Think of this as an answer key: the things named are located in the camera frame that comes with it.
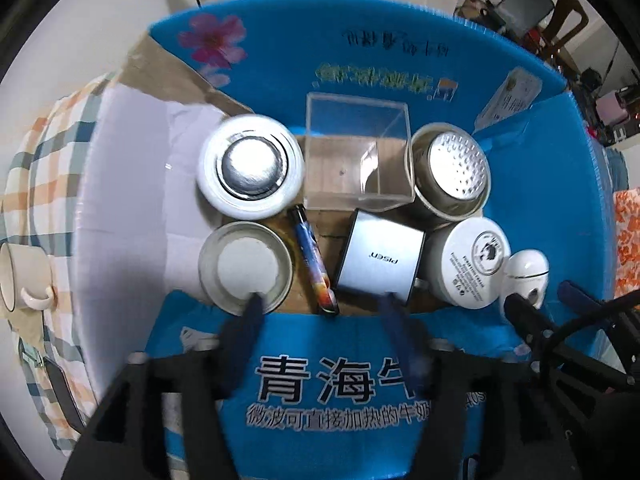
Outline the folded green banknote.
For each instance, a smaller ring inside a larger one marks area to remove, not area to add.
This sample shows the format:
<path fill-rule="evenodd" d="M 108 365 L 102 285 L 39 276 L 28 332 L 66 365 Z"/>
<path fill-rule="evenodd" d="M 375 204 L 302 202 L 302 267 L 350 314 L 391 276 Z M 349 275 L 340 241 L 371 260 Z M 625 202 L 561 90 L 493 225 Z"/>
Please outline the folded green banknote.
<path fill-rule="evenodd" d="M 18 340 L 17 349 L 18 354 L 25 363 L 32 367 L 43 367 L 43 358 L 34 346 L 20 338 Z"/>

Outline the black weight bench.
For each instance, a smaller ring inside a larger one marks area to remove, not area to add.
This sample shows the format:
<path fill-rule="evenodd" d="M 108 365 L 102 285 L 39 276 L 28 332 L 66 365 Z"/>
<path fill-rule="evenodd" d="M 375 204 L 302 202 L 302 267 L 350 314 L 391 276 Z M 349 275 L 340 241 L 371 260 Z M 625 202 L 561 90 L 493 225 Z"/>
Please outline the black weight bench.
<path fill-rule="evenodd" d="M 501 0 L 498 4 L 469 0 L 461 15 L 498 35 L 520 40 L 553 10 L 552 0 Z"/>

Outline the orange floral blanket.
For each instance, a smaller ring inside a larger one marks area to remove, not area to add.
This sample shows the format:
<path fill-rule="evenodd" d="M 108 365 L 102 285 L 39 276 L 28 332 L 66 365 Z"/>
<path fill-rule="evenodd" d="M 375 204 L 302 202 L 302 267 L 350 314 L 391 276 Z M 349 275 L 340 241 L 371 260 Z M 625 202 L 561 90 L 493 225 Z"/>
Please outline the orange floral blanket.
<path fill-rule="evenodd" d="M 614 297 L 639 288 L 640 284 L 640 190 L 614 193 L 617 264 Z"/>

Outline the clear acrylic cube box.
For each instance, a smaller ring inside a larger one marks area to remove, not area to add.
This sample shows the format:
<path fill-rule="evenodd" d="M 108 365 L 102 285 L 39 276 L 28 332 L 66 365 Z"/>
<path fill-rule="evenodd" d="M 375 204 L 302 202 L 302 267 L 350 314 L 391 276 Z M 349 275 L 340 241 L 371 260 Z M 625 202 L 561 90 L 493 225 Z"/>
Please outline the clear acrylic cube box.
<path fill-rule="evenodd" d="M 405 103 L 309 93 L 304 156 L 309 210 L 384 212 L 414 200 Z"/>

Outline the white enamel mug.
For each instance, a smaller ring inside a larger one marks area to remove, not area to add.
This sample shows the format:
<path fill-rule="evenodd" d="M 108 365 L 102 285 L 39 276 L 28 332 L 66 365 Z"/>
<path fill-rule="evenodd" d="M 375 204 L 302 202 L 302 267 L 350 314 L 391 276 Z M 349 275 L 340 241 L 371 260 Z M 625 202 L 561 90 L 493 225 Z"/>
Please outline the white enamel mug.
<path fill-rule="evenodd" d="M 55 306 L 50 261 L 42 248 L 2 244 L 1 297 L 9 312 L 44 311 Z"/>

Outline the pink suitcase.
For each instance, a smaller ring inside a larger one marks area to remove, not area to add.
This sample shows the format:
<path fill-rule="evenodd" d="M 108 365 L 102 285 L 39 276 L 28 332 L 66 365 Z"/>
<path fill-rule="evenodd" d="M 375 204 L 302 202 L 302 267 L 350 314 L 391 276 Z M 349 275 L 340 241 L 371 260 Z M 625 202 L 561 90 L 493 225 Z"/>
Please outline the pink suitcase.
<path fill-rule="evenodd" d="M 605 127 L 615 127 L 629 119 L 626 105 L 620 100 L 615 90 L 596 99 L 596 111 L 600 122 Z"/>

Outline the white jar with black lid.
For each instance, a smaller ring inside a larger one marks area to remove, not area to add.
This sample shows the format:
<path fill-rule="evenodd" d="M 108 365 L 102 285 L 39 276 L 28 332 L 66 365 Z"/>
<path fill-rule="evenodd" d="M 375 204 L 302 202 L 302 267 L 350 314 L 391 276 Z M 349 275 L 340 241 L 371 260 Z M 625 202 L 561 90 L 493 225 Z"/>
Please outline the white jar with black lid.
<path fill-rule="evenodd" d="M 236 220 L 277 214 L 302 188 L 305 162 L 290 130 L 256 114 L 227 118 L 206 138 L 196 182 L 206 200 Z"/>

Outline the white earbuds case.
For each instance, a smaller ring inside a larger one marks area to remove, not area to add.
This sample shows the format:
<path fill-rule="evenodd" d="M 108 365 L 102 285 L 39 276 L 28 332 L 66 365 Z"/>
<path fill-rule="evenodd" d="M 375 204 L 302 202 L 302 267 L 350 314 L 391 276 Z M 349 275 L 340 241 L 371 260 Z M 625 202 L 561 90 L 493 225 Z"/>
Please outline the white earbuds case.
<path fill-rule="evenodd" d="M 510 295 L 518 294 L 539 310 L 549 283 L 547 257 L 536 249 L 525 249 L 512 255 L 503 268 L 500 310 Z"/>

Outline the black smartphone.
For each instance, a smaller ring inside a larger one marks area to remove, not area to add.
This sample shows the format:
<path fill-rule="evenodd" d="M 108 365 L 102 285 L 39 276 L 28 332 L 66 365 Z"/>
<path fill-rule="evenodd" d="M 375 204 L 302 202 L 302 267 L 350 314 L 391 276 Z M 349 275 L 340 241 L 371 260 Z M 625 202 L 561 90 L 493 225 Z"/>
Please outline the black smartphone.
<path fill-rule="evenodd" d="M 78 410 L 73 395 L 70 392 L 70 386 L 67 383 L 63 371 L 49 358 L 44 358 L 43 363 L 49 377 L 55 399 L 58 401 L 58 404 L 60 404 L 66 422 L 68 422 L 73 430 L 81 434 L 84 431 L 85 423 L 82 420 L 80 411 Z"/>

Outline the small steel tin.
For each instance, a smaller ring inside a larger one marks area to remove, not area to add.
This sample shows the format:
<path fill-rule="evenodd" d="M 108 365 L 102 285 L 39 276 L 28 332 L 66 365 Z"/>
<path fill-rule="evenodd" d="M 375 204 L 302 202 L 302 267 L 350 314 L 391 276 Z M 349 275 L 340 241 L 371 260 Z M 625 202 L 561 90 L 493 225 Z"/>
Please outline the small steel tin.
<path fill-rule="evenodd" d="M 250 296 L 262 296 L 264 311 L 277 310 L 293 283 L 293 260 L 284 241 L 257 222 L 235 221 L 206 238 L 198 277 L 210 302 L 232 315 Z"/>

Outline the steel perforated strainer cup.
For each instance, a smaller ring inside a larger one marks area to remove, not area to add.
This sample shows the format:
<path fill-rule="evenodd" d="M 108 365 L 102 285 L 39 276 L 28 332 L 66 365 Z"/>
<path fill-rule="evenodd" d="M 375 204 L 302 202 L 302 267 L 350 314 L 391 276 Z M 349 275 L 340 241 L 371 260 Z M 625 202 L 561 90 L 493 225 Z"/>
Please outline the steel perforated strainer cup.
<path fill-rule="evenodd" d="M 443 226 L 483 214 L 491 191 L 485 152 L 469 133 L 446 122 L 421 127 L 411 139 L 414 201 L 409 214 Z"/>

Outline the white purifying cream jar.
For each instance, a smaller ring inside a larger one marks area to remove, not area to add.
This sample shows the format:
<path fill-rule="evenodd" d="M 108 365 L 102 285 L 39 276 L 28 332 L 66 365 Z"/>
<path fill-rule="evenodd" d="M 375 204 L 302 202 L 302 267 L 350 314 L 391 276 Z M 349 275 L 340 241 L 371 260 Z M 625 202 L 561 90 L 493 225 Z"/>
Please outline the white purifying cream jar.
<path fill-rule="evenodd" d="M 498 299 L 502 268 L 510 255 L 500 226 L 490 219 L 473 217 L 427 237 L 418 277 L 439 300 L 480 310 Z"/>

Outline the blue cardboard milk box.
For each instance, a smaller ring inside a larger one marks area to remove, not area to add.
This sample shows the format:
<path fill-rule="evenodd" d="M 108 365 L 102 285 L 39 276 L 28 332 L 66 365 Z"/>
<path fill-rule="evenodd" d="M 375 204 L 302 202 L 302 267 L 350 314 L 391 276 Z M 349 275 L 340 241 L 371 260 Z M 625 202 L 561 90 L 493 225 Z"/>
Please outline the blue cardboard milk box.
<path fill-rule="evenodd" d="M 614 479 L 606 157 L 563 77 L 387 0 L 154 23 L 80 188 L 69 479 Z"/>

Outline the brown wooden chair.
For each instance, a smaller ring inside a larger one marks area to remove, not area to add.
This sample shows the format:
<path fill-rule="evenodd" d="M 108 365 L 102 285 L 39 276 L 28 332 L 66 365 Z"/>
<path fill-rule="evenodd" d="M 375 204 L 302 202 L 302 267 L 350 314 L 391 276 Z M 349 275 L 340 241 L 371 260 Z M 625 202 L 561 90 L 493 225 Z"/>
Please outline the brown wooden chair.
<path fill-rule="evenodd" d="M 565 35 L 560 36 L 561 28 L 572 13 L 576 13 L 579 16 L 579 22 Z M 538 52 L 538 56 L 542 60 L 548 60 L 557 55 L 588 24 L 588 14 L 579 0 L 556 0 L 548 25 L 540 31 L 542 47 Z"/>

